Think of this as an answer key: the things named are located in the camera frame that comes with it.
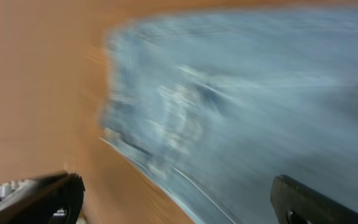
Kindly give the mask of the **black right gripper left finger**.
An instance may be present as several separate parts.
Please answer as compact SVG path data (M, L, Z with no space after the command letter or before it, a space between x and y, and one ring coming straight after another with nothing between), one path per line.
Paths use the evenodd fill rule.
M76 224L84 194L76 173L29 179L0 201L0 224Z

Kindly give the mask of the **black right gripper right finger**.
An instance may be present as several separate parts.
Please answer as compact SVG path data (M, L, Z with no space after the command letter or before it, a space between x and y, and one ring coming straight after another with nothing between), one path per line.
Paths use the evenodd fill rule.
M358 213L288 175L275 176L270 202L280 224L353 224Z

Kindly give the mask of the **light blue denim jeans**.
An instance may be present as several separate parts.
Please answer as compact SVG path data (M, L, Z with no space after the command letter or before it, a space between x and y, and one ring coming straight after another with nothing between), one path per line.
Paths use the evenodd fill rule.
M106 50L104 140L196 223L276 223L279 174L358 212L358 7L154 17Z

